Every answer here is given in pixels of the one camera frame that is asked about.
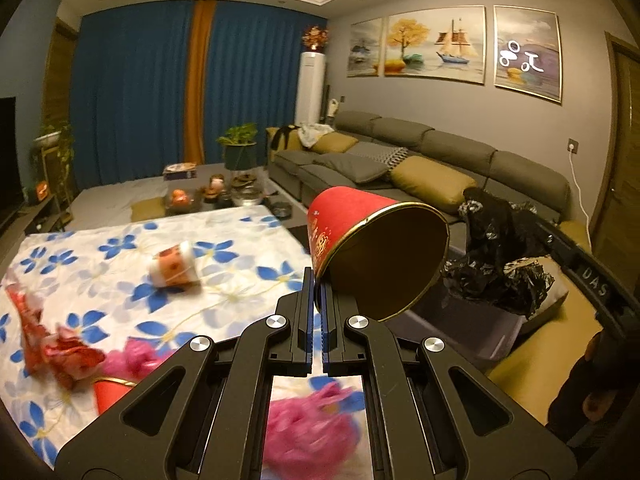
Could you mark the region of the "floral blue white tablecloth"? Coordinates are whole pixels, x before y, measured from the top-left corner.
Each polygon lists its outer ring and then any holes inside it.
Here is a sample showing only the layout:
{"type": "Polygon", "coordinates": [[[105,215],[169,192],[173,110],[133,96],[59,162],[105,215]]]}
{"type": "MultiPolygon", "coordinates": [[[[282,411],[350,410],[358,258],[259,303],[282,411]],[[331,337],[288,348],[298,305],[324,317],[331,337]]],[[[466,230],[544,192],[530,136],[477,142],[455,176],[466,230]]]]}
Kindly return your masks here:
{"type": "MultiPolygon", "coordinates": [[[[164,356],[196,335],[239,336],[270,315],[281,296],[302,288],[306,266],[308,250],[263,206],[27,237],[1,282],[1,401],[49,468],[98,416],[90,385],[68,391],[50,374],[27,373],[20,319],[2,285],[17,282],[34,295],[51,332],[67,327],[105,353],[137,339],[164,356]],[[155,286],[149,260],[183,242],[193,247],[201,285],[155,286]]],[[[358,444],[333,479],[373,479],[360,379],[322,374],[320,323],[315,313],[310,377],[275,379],[272,398],[308,396],[335,384],[342,403],[328,408],[350,416],[358,444]]]]}

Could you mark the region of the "red snack wrapper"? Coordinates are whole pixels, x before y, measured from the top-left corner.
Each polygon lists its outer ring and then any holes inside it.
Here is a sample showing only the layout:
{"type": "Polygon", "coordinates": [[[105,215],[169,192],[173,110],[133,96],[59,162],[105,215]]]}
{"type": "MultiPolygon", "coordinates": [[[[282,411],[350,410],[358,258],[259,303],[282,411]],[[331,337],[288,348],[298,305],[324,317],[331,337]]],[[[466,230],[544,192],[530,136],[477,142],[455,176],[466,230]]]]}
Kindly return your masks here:
{"type": "Polygon", "coordinates": [[[4,289],[21,320],[25,370],[29,375],[37,374],[44,367],[41,344],[43,339],[50,335],[47,327],[41,323],[42,300],[17,282],[6,285],[4,289]]]}

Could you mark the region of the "crumpled red wrapper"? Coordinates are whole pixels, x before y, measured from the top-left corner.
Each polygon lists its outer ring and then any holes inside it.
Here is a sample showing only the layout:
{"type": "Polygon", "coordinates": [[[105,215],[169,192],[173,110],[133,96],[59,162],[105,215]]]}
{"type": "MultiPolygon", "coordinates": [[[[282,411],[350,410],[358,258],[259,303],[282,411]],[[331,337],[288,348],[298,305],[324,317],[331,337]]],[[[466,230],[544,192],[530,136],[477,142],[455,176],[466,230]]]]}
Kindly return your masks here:
{"type": "Polygon", "coordinates": [[[92,376],[106,359],[106,354],[92,348],[71,329],[58,324],[55,332],[40,342],[44,364],[65,390],[92,376]]]}

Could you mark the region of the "white standing air conditioner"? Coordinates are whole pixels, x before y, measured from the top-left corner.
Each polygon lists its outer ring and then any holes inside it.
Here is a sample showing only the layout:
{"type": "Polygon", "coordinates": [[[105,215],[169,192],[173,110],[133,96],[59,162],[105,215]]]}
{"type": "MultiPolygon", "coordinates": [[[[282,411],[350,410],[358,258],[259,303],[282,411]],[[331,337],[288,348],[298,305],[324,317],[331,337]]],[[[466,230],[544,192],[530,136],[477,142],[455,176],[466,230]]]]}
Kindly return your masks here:
{"type": "Polygon", "coordinates": [[[319,52],[300,55],[294,122],[296,125],[319,121],[326,73],[326,56],[319,52]]]}

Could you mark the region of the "black plastic bag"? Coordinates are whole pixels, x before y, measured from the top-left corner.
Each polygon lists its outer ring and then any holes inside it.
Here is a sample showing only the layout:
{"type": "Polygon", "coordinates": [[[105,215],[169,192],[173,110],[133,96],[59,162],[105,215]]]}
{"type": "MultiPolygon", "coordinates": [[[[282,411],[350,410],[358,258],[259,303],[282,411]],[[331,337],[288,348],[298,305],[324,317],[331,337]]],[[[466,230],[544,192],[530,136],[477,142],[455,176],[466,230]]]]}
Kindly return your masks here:
{"type": "Polygon", "coordinates": [[[535,206],[468,188],[459,212],[466,225],[465,254],[445,263],[442,279],[447,288],[464,299],[530,318],[551,284],[540,264],[525,262],[547,255],[529,234],[535,206]]]}

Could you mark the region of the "left landscape painting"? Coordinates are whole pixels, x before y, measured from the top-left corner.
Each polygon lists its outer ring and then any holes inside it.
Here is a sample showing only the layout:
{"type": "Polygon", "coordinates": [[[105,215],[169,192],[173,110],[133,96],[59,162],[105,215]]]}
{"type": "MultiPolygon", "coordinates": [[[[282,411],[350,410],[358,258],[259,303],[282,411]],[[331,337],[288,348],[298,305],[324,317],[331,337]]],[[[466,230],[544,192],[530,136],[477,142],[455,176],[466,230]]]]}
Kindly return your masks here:
{"type": "Polygon", "coordinates": [[[347,76],[378,76],[384,20],[374,18],[350,25],[347,76]]]}

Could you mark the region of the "plant on stand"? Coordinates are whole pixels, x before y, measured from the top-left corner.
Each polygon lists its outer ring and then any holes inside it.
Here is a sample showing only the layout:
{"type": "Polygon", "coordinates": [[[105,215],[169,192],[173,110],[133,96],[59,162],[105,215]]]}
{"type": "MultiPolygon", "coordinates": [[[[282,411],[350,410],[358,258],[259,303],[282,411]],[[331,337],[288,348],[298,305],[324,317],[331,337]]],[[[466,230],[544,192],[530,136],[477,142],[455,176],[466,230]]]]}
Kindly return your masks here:
{"type": "Polygon", "coordinates": [[[32,141],[32,168],[41,181],[47,181],[50,193],[58,199],[62,210],[68,211],[73,201],[70,183],[75,158],[74,136],[68,122],[47,124],[32,141]]]}

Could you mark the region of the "red paper cup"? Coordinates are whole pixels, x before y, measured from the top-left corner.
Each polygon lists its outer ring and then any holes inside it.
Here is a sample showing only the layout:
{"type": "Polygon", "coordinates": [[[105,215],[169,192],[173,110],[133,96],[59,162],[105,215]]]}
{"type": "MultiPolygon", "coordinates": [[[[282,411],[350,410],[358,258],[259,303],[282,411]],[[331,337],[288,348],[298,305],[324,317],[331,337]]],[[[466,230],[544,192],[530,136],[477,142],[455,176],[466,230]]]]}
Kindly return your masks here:
{"type": "Polygon", "coordinates": [[[434,207],[334,186],[307,212],[314,281],[356,299],[361,314],[386,321],[437,281],[450,229],[434,207]]]}
{"type": "Polygon", "coordinates": [[[131,391],[137,384],[129,380],[102,377],[93,383],[94,397],[96,398],[96,410],[99,415],[106,412],[123,396],[131,391]]]}

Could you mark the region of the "sailboat tree painting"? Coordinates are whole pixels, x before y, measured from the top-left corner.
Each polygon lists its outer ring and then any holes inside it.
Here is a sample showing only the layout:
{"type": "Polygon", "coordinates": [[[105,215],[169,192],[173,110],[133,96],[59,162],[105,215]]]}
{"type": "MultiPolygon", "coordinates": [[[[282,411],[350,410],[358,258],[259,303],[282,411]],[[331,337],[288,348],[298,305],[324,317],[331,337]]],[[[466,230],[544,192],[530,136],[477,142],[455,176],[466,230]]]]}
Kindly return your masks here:
{"type": "Polygon", "coordinates": [[[486,10],[447,6],[390,15],[383,46],[386,77],[484,84],[486,10]]]}

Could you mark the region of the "potted green plant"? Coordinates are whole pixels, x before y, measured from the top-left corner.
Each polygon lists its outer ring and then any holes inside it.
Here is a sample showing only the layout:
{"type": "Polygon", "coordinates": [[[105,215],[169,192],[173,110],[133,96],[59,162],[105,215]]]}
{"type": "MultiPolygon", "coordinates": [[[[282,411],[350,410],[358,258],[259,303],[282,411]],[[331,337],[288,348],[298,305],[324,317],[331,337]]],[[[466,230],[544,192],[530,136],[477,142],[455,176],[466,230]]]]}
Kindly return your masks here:
{"type": "Polygon", "coordinates": [[[257,133],[256,124],[246,122],[230,127],[217,139],[229,171],[248,171],[257,166],[257,133]]]}

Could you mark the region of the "mustard cushion far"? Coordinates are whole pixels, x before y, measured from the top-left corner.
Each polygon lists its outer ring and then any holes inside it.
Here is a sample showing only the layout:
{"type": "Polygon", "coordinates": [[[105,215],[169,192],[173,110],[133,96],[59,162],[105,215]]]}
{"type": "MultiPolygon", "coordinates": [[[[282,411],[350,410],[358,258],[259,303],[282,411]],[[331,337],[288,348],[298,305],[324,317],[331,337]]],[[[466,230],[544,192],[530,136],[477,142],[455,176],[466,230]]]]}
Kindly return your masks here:
{"type": "Polygon", "coordinates": [[[332,131],[324,134],[310,150],[317,154],[345,153],[359,142],[353,136],[332,131]]]}

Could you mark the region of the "pink plastic bag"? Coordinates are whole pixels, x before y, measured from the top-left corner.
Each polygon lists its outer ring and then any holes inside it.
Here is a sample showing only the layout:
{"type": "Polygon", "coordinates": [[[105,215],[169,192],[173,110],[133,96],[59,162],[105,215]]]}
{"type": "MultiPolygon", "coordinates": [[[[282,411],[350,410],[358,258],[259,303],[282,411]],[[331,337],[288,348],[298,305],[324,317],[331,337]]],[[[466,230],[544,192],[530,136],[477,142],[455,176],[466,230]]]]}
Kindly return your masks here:
{"type": "MultiPolygon", "coordinates": [[[[172,352],[143,340],[128,339],[122,350],[107,353],[100,376],[138,384],[172,352]]],[[[333,479],[352,458],[361,438],[356,415],[364,410],[363,392],[326,376],[306,385],[286,382],[286,396],[269,404],[262,459],[263,479],[333,479]]]]}

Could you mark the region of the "mustard cushion middle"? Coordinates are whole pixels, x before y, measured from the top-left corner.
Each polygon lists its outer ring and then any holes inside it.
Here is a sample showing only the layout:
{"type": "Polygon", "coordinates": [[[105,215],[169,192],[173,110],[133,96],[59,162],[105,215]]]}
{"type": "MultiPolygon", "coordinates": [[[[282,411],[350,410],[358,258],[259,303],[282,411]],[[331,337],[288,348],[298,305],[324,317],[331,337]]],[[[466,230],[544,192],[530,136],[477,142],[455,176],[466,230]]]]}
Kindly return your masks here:
{"type": "Polygon", "coordinates": [[[452,216],[458,214],[464,192],[477,187],[467,174],[419,156],[410,156],[395,167],[390,180],[396,188],[452,216]]]}

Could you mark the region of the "wall socket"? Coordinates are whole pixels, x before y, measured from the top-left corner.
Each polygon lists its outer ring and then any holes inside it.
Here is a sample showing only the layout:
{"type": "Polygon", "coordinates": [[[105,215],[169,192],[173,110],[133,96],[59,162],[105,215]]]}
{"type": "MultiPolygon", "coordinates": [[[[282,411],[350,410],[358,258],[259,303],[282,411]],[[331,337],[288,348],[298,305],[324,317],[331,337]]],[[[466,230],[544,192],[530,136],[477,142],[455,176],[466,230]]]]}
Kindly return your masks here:
{"type": "Polygon", "coordinates": [[[579,143],[573,139],[567,141],[567,151],[569,151],[572,155],[575,155],[577,153],[578,146],[579,143]]]}

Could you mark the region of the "white cloth on sofa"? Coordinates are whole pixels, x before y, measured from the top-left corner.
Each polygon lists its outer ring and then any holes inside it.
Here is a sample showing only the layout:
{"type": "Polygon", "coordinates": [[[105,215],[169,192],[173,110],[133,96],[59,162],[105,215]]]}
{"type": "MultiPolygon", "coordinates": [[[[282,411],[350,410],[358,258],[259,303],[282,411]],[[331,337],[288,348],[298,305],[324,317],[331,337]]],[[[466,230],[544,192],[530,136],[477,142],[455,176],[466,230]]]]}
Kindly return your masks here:
{"type": "Polygon", "coordinates": [[[299,142],[307,150],[313,148],[324,136],[332,132],[334,129],[330,125],[318,124],[318,122],[315,124],[304,122],[297,129],[299,142]]]}

